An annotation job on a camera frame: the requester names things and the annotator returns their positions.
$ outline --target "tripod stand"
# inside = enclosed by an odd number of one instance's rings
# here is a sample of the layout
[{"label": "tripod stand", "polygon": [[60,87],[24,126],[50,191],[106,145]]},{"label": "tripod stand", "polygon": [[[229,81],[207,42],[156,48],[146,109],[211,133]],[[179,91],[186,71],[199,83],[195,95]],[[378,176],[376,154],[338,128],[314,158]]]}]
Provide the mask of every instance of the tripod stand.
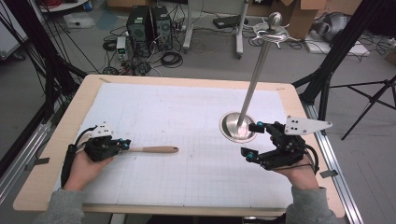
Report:
[{"label": "tripod stand", "polygon": [[[369,99],[369,103],[370,105],[363,111],[363,113],[361,114],[361,116],[358,118],[358,120],[356,120],[356,122],[352,125],[352,127],[346,132],[346,134],[344,135],[344,137],[341,138],[341,140],[344,140],[347,138],[347,136],[350,134],[350,132],[352,132],[352,130],[355,128],[355,126],[359,123],[359,121],[361,121],[361,119],[364,117],[364,115],[367,114],[367,112],[369,112],[369,110],[373,107],[373,105],[375,103],[379,103],[381,105],[387,106],[389,108],[392,108],[394,110],[396,110],[396,90],[395,90],[395,80],[396,80],[396,76],[394,76],[391,80],[383,80],[383,81],[377,81],[377,82],[365,82],[365,83],[356,83],[356,84],[350,84],[350,85],[340,85],[340,86],[332,86],[330,88],[340,88],[340,87],[348,87],[351,90],[359,93],[360,95],[363,95],[365,97],[367,97]],[[355,88],[353,88],[354,86],[367,86],[367,85],[373,85],[373,84],[384,84],[384,87],[382,87],[376,94],[374,94],[373,96],[368,95],[362,91],[359,91]],[[382,94],[384,94],[384,92],[388,89],[388,88],[392,88],[392,92],[393,92],[393,101],[395,106],[393,105],[389,105],[383,101],[380,101],[379,98],[382,96]]]}]

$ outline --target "cardboard box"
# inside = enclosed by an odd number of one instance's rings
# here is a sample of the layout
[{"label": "cardboard box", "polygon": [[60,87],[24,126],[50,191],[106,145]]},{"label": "cardboard box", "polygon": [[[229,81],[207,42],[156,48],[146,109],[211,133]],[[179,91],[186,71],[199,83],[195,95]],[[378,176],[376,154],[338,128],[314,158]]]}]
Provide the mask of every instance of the cardboard box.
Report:
[{"label": "cardboard box", "polygon": [[248,16],[264,17],[264,16],[269,16],[271,14],[270,13],[271,7],[262,6],[262,5],[253,5],[253,1],[254,0],[248,1],[248,7],[247,7]]},{"label": "cardboard box", "polygon": [[396,48],[385,56],[385,60],[396,65]]},{"label": "cardboard box", "polygon": [[361,0],[327,0],[326,7],[318,11],[318,16],[325,12],[342,12],[347,15],[353,15],[360,4]]},{"label": "cardboard box", "polygon": [[282,25],[289,24],[289,35],[305,39],[319,9],[326,7],[326,0],[274,0],[271,12],[282,14]]},{"label": "cardboard box", "polygon": [[108,7],[127,7],[131,8],[132,6],[151,6],[151,0],[107,0]]}]

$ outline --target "metal pole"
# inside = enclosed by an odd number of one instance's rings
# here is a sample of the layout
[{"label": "metal pole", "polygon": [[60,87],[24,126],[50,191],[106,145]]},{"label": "metal pole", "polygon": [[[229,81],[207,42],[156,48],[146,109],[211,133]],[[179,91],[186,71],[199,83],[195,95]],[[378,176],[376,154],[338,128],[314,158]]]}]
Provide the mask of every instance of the metal pole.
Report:
[{"label": "metal pole", "polygon": [[270,49],[271,42],[264,41],[262,44],[262,50],[260,51],[259,59],[257,60],[256,67],[254,68],[253,76],[250,80],[250,84],[247,89],[247,96],[245,97],[244,105],[242,106],[241,115],[239,116],[237,126],[241,126],[243,120],[245,119],[245,115],[248,112],[248,106],[251,101],[251,97],[253,96],[254,90],[256,89],[257,82],[259,81],[260,74],[262,73],[262,68],[265,63],[265,59],[268,55],[268,51]]},{"label": "metal pole", "polygon": [[239,59],[242,57],[242,54],[244,53],[242,31],[244,30],[244,23],[247,12],[248,12],[248,0],[245,0],[244,5],[242,6],[242,13],[239,20],[238,33],[236,34],[236,54],[239,56]]}]

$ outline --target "aluminum extrusion rail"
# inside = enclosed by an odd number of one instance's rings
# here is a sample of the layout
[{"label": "aluminum extrusion rail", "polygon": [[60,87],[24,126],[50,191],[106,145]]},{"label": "aluminum extrusion rail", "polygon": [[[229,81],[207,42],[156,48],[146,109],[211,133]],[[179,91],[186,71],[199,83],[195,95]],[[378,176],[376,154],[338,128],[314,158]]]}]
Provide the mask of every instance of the aluminum extrusion rail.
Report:
[{"label": "aluminum extrusion rail", "polygon": [[[302,104],[306,115],[310,119],[318,119],[317,110],[313,105],[307,105],[304,102],[302,102]],[[346,215],[349,222],[351,224],[362,224],[363,220],[361,219],[361,213],[359,212],[358,207],[353,200],[352,194],[349,190],[349,187],[347,186],[346,179],[344,178],[344,174],[341,171],[341,167],[339,166],[337,159],[335,158],[334,152],[332,151],[329,138],[322,132],[315,133],[315,137],[318,140],[319,147],[323,154],[324,160],[329,166],[329,169],[335,170],[338,173],[338,175],[332,178],[332,181],[334,182],[338,194],[340,195],[340,199],[346,210]]]},{"label": "aluminum extrusion rail", "polygon": [[[58,109],[60,109],[60,105],[57,103],[54,106],[54,111],[58,111]],[[50,134],[53,125],[51,119],[53,117],[52,115],[47,123],[40,123],[35,128],[21,152],[0,178],[0,204],[3,203],[8,194],[12,191],[14,184],[25,170],[25,166],[31,162],[35,152],[42,147],[41,144],[43,144],[48,134]]]}]

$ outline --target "round metal base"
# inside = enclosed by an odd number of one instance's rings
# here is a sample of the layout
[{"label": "round metal base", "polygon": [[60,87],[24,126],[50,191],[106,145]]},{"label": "round metal base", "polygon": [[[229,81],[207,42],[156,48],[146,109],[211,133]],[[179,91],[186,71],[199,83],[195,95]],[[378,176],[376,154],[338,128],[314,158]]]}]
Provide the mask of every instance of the round metal base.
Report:
[{"label": "round metal base", "polygon": [[255,123],[254,119],[250,116],[245,115],[245,119],[241,126],[238,127],[238,119],[241,114],[238,112],[232,112],[224,115],[220,120],[220,130],[226,138],[236,143],[246,143],[256,137],[256,133],[248,130],[250,123]]}]

